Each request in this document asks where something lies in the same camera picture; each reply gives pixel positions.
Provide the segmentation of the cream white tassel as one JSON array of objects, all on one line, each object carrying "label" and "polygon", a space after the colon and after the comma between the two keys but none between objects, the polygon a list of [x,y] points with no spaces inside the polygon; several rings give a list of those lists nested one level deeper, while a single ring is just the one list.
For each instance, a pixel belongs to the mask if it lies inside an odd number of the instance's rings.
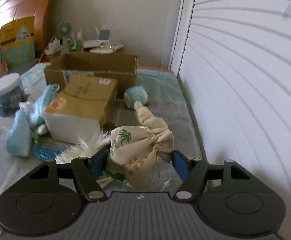
[{"label": "cream white tassel", "polygon": [[90,158],[99,150],[111,144],[110,131],[101,131],[99,135],[94,135],[91,139],[79,139],[79,143],[62,150],[56,154],[57,164],[68,164],[78,157]]}]

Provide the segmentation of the light blue face mask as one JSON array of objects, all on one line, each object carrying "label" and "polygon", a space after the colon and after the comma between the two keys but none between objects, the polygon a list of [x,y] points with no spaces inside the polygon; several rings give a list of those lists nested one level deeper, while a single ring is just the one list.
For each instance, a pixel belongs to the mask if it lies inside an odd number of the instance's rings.
[{"label": "light blue face mask", "polygon": [[27,115],[22,110],[15,113],[14,122],[7,135],[7,152],[17,157],[28,157],[32,149],[32,131]]}]

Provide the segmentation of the blue tassel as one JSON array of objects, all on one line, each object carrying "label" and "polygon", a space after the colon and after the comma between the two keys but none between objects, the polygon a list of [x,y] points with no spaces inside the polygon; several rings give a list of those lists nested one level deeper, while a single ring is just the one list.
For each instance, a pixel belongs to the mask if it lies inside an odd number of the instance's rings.
[{"label": "blue tassel", "polygon": [[42,161],[55,159],[66,148],[65,143],[54,140],[49,136],[37,137],[33,140],[33,154]]}]

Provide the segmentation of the white tissue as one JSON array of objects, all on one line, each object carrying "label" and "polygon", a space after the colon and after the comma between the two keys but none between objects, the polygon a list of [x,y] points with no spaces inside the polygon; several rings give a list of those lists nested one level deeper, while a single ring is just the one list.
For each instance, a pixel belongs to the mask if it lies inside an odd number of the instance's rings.
[{"label": "white tissue", "polygon": [[35,101],[41,96],[42,91],[35,87],[28,87],[24,89],[25,92],[25,101],[19,102],[20,110],[24,113],[29,114],[33,108]]}]

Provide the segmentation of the cream printed drawstring pouch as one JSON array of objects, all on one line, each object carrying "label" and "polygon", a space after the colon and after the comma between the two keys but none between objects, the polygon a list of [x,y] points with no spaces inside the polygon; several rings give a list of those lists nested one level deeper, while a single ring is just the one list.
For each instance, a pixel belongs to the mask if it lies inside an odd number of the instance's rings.
[{"label": "cream printed drawstring pouch", "polygon": [[121,126],[110,134],[106,172],[134,189],[144,187],[158,158],[172,160],[174,136],[168,128]]}]

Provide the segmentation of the plain cream cloth pouch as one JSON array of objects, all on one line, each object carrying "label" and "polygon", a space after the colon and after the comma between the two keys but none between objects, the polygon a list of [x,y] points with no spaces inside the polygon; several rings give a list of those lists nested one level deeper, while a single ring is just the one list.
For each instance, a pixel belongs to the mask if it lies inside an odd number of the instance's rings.
[{"label": "plain cream cloth pouch", "polygon": [[164,128],[168,129],[163,118],[154,116],[154,114],[148,109],[148,107],[142,105],[140,101],[135,102],[134,110],[136,113],[136,118],[139,124],[150,129]]}]

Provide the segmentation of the clear jar white lid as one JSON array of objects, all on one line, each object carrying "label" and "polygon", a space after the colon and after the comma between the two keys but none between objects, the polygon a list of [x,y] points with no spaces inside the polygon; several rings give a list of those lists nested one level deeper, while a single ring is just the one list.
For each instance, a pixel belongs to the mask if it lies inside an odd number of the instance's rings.
[{"label": "clear jar white lid", "polygon": [[12,115],[19,109],[19,103],[26,101],[26,94],[18,73],[0,77],[0,116]]}]

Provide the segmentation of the wooden nightstand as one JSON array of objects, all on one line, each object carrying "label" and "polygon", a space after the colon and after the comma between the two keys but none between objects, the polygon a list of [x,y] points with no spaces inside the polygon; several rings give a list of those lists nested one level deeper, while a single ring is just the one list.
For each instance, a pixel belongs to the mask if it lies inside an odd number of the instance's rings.
[{"label": "wooden nightstand", "polygon": [[[90,49],[85,49],[84,52],[90,53]],[[124,48],[118,51],[117,53],[122,54],[123,52],[124,52]],[[39,63],[49,63],[50,61],[57,59],[60,55],[61,55],[61,51],[53,55],[46,55],[44,52],[39,58]]]}]

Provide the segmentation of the yellow snack bag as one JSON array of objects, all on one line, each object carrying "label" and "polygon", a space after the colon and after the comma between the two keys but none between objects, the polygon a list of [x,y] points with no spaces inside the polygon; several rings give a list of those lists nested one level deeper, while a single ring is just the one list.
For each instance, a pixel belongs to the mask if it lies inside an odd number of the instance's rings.
[{"label": "yellow snack bag", "polygon": [[35,17],[13,20],[0,28],[2,58],[9,69],[35,60]]}]

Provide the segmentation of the green small bottle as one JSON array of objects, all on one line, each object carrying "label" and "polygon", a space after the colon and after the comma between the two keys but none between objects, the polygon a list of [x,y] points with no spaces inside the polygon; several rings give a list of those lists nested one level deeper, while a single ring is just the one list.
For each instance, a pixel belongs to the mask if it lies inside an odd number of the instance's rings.
[{"label": "green small bottle", "polygon": [[82,30],[81,29],[79,32],[77,32],[77,40],[75,42],[75,49],[77,52],[82,52],[82,50],[83,50],[83,39],[82,39]]}]

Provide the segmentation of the white wifi router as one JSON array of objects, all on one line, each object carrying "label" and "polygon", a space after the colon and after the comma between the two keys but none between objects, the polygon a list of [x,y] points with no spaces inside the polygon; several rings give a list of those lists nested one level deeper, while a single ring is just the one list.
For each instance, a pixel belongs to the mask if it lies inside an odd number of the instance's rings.
[{"label": "white wifi router", "polygon": [[95,48],[97,46],[97,39],[95,40],[88,40],[88,41],[83,41],[83,48],[88,49],[88,48]]}]

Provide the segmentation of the small green desk fan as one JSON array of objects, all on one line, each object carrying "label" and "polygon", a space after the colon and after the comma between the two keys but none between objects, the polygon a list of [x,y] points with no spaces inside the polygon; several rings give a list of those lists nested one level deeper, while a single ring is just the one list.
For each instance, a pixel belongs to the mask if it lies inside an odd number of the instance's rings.
[{"label": "small green desk fan", "polygon": [[67,54],[74,48],[74,38],[72,25],[70,22],[60,22],[57,25],[56,32],[61,38],[61,55]]}]

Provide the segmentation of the white louvered closet door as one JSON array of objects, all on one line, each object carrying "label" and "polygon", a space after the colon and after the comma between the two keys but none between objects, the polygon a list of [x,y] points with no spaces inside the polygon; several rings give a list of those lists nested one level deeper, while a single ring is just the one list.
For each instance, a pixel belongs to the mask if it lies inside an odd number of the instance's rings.
[{"label": "white louvered closet door", "polygon": [[277,192],[291,239],[291,0],[181,0],[170,68],[202,154]]}]

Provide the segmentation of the white phone stand screen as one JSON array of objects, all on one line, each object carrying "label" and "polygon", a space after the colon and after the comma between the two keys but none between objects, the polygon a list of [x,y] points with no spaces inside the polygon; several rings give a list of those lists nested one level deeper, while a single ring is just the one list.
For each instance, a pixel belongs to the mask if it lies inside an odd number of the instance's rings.
[{"label": "white phone stand screen", "polygon": [[110,40],[110,34],[111,31],[109,29],[101,29],[99,30],[97,27],[95,27],[95,30],[98,34],[97,38],[97,46],[104,48],[109,47],[109,40]]}]

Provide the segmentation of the wooden headboard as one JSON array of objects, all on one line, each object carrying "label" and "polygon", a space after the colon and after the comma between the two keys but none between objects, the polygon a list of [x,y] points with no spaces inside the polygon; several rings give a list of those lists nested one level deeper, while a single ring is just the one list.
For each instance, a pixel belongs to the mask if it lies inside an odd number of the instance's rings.
[{"label": "wooden headboard", "polygon": [[40,56],[53,36],[54,0],[0,0],[1,26],[25,17],[34,17],[35,55]]}]

